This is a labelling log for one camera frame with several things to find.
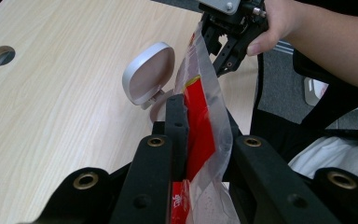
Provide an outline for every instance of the wooden table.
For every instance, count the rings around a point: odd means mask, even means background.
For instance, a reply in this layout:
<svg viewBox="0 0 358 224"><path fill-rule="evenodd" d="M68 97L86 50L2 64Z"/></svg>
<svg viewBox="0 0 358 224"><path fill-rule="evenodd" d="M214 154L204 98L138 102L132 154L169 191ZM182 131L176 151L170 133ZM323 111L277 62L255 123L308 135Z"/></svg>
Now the wooden table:
<svg viewBox="0 0 358 224"><path fill-rule="evenodd" d="M16 0L0 4L0 223L30 222L73 171L108 173L132 160L150 134L121 75L142 50L164 41L176 69L200 14L147 0ZM227 107L248 132L255 58L220 78ZM172 88L174 77L164 90Z"/></svg>

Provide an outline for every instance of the human hand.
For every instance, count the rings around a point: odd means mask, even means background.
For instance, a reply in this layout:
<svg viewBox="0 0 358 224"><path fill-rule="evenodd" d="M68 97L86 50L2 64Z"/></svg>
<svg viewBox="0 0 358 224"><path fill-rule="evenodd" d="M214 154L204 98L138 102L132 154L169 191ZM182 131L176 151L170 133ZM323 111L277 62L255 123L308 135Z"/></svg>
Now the human hand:
<svg viewBox="0 0 358 224"><path fill-rule="evenodd" d="M247 49L249 56L273 49L278 41L299 27L301 3L294 0L265 0L268 30L253 40Z"/></svg>

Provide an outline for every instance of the black pants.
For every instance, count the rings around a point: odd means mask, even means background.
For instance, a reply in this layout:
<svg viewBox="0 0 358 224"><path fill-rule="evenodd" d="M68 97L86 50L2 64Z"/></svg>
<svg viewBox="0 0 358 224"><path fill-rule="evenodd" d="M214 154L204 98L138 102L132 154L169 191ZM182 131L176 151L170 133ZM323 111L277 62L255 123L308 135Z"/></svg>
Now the black pants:
<svg viewBox="0 0 358 224"><path fill-rule="evenodd" d="M255 110L251 135L264 138L286 162L304 150L324 133L306 129L297 123L262 110Z"/></svg>

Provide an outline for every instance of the forearm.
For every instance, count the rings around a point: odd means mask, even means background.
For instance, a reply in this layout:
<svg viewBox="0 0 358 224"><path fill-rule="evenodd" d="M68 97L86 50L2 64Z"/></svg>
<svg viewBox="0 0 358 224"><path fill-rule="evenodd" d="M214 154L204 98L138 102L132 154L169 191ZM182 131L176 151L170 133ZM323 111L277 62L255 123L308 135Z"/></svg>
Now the forearm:
<svg viewBox="0 0 358 224"><path fill-rule="evenodd" d="M284 39L333 75L358 86L358 17L298 2L292 10L297 26Z"/></svg>

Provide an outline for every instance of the gray carpet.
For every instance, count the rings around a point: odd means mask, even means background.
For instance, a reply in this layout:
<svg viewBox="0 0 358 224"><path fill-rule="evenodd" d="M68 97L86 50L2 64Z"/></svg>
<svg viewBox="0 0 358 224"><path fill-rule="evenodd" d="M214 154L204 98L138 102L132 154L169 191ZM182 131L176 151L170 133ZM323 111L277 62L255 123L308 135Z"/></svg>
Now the gray carpet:
<svg viewBox="0 0 358 224"><path fill-rule="evenodd" d="M155 1L200 12L196 0ZM264 58L265 78L259 108L293 122L301 122L312 106L304 100L304 77L293 70L292 55L272 50L265 53ZM358 110L343 116L328 128L358 129Z"/></svg>

